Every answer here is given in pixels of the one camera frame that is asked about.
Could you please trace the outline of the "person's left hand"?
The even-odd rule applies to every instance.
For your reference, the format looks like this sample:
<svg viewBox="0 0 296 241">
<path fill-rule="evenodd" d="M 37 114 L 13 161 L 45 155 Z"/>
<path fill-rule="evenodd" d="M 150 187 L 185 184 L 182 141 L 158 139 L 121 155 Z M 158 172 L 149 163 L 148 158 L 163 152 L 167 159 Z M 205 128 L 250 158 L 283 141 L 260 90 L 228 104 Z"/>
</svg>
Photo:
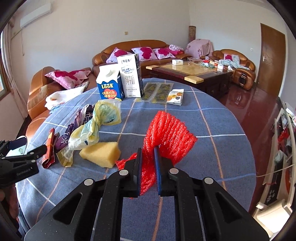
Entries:
<svg viewBox="0 0 296 241">
<path fill-rule="evenodd" d="M 4 192 L 0 192 L 0 201 L 3 201 L 5 198 L 5 193 Z"/>
</svg>

